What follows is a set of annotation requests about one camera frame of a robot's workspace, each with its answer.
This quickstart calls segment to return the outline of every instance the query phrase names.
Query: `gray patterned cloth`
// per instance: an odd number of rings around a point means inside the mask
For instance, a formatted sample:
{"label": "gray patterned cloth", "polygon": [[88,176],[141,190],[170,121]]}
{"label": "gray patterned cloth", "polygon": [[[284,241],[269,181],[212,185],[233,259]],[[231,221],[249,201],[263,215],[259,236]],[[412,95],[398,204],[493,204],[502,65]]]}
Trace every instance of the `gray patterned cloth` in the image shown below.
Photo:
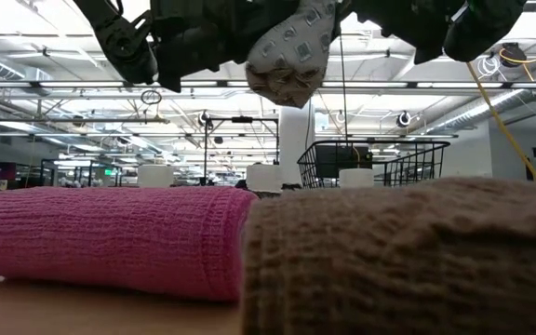
{"label": "gray patterned cloth", "polygon": [[251,49],[249,87],[283,106],[301,108],[324,80],[335,24],[336,0],[301,0],[291,17]]}

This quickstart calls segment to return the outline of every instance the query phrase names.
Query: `brown towel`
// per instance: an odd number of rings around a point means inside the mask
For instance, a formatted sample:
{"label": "brown towel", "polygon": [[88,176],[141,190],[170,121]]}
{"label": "brown towel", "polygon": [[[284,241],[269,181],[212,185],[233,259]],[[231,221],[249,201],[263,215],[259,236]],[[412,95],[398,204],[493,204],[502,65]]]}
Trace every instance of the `brown towel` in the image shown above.
{"label": "brown towel", "polygon": [[244,334],[536,334],[536,183],[297,192],[247,228]]}

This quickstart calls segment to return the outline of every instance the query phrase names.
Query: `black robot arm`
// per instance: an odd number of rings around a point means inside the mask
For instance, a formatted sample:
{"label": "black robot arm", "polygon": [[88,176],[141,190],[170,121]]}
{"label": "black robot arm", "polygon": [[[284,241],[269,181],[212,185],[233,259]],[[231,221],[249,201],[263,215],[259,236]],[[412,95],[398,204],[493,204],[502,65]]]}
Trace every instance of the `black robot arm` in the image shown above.
{"label": "black robot arm", "polygon": [[[121,0],[115,0],[118,6],[111,0],[74,1],[128,82],[156,81],[178,92],[185,75],[245,61],[256,41],[299,6],[299,0],[151,0],[151,9],[129,22],[122,17]],[[345,0],[337,5],[336,19],[340,23],[355,12],[360,21],[378,23],[384,36],[393,34],[417,48],[415,63],[444,51],[469,61],[510,31],[525,3],[468,0],[470,6],[462,7],[464,0]]]}

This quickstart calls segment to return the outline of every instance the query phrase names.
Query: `pink towel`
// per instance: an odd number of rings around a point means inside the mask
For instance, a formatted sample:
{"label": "pink towel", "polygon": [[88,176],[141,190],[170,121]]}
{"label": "pink towel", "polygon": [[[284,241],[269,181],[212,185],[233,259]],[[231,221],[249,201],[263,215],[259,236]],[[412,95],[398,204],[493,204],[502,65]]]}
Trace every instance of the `pink towel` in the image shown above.
{"label": "pink towel", "polygon": [[236,301],[254,199],[227,187],[0,192],[0,275]]}

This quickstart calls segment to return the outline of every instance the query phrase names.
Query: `folded towel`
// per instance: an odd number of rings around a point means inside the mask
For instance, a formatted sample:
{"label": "folded towel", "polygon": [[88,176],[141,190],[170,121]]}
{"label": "folded towel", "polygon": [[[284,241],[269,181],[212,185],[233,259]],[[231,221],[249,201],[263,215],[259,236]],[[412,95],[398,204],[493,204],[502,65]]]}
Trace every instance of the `folded towel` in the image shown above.
{"label": "folded towel", "polygon": [[245,334],[536,334],[536,183],[290,193],[246,230]]}
{"label": "folded towel", "polygon": [[235,188],[35,188],[0,193],[0,275],[236,301]]}

